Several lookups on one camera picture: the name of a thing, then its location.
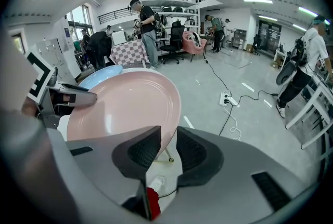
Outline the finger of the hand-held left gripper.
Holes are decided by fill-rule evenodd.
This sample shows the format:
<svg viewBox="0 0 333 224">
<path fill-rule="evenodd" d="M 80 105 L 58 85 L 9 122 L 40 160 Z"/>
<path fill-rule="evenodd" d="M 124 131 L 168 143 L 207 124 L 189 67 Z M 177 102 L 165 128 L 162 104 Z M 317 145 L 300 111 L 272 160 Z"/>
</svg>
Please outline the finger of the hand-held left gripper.
<svg viewBox="0 0 333 224">
<path fill-rule="evenodd" d="M 97 95 L 95 93 L 89 92 L 86 89 L 50 89 L 49 93 L 56 115 L 70 115 L 75 107 L 90 107 L 97 101 Z"/>
<path fill-rule="evenodd" d="M 88 92 L 89 89 L 80 87 L 80 86 L 75 86 L 67 83 L 60 83 L 60 90 L 62 91 L 67 91 L 67 92 Z"/>
</svg>

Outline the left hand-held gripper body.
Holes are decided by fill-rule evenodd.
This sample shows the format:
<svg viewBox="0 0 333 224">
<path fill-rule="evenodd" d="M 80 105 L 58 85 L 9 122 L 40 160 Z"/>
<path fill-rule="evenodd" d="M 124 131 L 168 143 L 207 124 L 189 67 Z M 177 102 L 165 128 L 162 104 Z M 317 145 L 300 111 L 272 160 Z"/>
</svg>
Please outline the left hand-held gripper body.
<svg viewBox="0 0 333 224">
<path fill-rule="evenodd" d="M 56 67 L 34 51 L 29 51 L 24 57 L 37 72 L 37 78 L 24 101 L 24 113 L 41 120 L 47 128 L 57 129 L 60 118 L 68 114 L 60 107 L 69 105 L 70 95 L 61 91 Z"/>
</svg>

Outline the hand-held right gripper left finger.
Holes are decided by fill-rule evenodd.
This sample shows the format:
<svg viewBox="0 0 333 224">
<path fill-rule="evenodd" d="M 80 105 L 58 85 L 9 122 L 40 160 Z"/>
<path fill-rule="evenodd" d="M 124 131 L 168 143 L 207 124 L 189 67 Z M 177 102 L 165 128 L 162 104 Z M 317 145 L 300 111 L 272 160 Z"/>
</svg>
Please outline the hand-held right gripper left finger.
<svg viewBox="0 0 333 224">
<path fill-rule="evenodd" d="M 119 205 L 131 205 L 144 196 L 146 172 L 161 148 L 161 127 L 67 141 L 66 145 L 99 191 Z"/>
</svg>

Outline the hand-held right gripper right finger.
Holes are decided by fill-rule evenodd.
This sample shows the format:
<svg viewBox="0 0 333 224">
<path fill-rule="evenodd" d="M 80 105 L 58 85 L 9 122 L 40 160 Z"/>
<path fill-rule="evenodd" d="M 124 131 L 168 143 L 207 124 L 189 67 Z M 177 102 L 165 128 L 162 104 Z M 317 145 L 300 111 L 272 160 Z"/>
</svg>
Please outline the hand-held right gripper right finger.
<svg viewBox="0 0 333 224">
<path fill-rule="evenodd" d="M 162 223 L 291 223 L 315 193 L 256 147 L 179 127 L 183 172 Z"/>
</svg>

